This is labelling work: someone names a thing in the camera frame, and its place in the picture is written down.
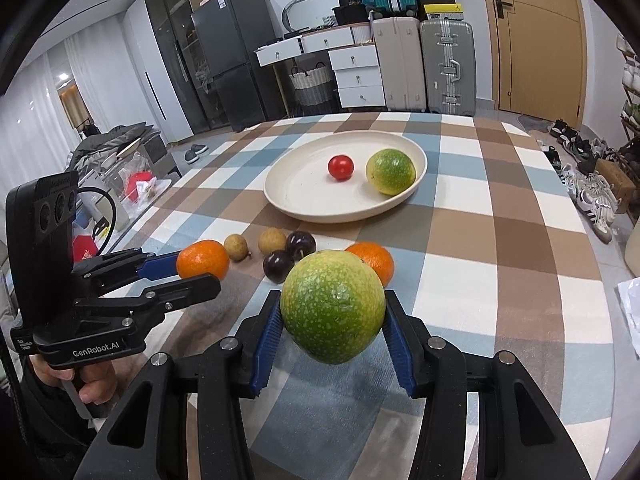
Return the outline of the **person's left hand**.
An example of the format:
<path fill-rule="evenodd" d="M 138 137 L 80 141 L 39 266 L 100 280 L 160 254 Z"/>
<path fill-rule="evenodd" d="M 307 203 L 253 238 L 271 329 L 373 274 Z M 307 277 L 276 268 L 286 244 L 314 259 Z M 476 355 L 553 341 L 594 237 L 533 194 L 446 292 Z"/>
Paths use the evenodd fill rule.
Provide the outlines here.
<path fill-rule="evenodd" d="M 49 387 L 61 387 L 62 382 L 71 382 L 75 377 L 74 370 L 54 370 L 42 356 L 30 356 L 29 361 L 37 377 Z M 82 403 L 100 405 L 112 400 L 118 386 L 112 362 L 85 366 L 79 374 L 85 384 L 78 392 Z"/>

